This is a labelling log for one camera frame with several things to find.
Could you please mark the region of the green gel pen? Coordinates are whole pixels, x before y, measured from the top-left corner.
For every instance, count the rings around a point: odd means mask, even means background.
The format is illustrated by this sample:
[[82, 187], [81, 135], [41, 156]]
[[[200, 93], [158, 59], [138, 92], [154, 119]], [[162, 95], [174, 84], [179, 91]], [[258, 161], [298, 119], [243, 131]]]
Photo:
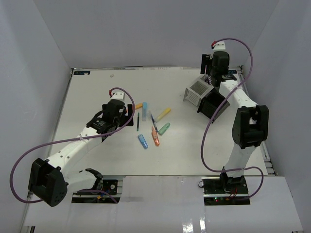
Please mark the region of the green gel pen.
[[140, 113], [138, 112], [138, 115], [137, 115], [137, 131], [139, 131], [139, 119], [140, 119]]

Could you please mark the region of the purple gel pen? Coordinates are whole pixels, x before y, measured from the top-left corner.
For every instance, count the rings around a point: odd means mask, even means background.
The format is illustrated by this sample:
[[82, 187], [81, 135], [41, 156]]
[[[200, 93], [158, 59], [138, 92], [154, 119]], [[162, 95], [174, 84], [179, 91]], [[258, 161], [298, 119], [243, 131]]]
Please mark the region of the purple gel pen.
[[209, 75], [206, 75], [205, 82], [211, 84], [211, 77]]

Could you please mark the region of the blue gel pen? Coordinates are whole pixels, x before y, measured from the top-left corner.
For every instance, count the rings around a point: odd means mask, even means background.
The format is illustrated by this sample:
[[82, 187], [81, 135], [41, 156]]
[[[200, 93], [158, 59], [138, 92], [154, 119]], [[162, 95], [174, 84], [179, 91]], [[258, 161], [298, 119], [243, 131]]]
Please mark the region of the blue gel pen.
[[153, 124], [153, 127], [154, 127], [155, 131], [158, 132], [158, 129], [157, 129], [157, 126], [156, 126], [156, 122], [154, 120], [154, 117], [153, 117], [151, 111], [149, 111], [149, 116], [150, 116], [150, 119], [152, 121], [152, 124]]

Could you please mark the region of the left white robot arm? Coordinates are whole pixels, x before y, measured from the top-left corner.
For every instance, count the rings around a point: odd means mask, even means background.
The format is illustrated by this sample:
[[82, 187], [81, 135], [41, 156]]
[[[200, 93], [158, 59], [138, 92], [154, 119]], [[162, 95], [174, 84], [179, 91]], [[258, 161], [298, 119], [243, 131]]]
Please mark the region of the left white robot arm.
[[134, 105], [122, 100], [110, 100], [102, 105], [91, 121], [86, 124], [75, 141], [70, 142], [46, 160], [32, 163], [28, 189], [49, 206], [57, 206], [68, 189], [74, 193], [87, 190], [93, 194], [104, 191], [104, 176], [86, 168], [76, 174], [71, 169], [93, 148], [104, 142], [122, 126], [133, 126]]

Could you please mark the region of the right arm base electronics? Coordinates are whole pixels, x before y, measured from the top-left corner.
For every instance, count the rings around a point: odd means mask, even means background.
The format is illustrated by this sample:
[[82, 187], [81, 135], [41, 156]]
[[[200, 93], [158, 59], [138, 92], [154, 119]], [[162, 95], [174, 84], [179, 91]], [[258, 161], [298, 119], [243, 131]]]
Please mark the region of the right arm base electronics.
[[205, 206], [249, 205], [249, 191], [244, 176], [239, 178], [202, 177], [198, 187], [203, 191]]

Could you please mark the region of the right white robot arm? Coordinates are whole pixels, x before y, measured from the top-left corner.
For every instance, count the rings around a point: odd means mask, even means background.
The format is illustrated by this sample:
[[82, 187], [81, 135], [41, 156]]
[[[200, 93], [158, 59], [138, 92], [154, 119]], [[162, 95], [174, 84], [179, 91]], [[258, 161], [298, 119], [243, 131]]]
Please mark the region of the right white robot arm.
[[220, 171], [219, 187], [232, 193], [244, 181], [244, 172], [251, 154], [268, 136], [269, 110], [251, 100], [241, 87], [241, 82], [229, 73], [230, 56], [226, 51], [203, 54], [200, 73], [207, 75], [208, 84], [224, 100], [215, 109], [218, 114], [225, 103], [236, 109], [232, 126], [234, 146], [226, 165]]

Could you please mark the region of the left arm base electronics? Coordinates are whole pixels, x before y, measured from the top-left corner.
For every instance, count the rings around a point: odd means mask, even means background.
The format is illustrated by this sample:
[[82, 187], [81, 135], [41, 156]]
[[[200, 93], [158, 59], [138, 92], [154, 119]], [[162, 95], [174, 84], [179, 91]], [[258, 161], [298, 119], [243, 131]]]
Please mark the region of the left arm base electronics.
[[73, 203], [117, 204], [121, 198], [122, 182], [87, 168], [71, 178], [69, 188], [73, 192]]

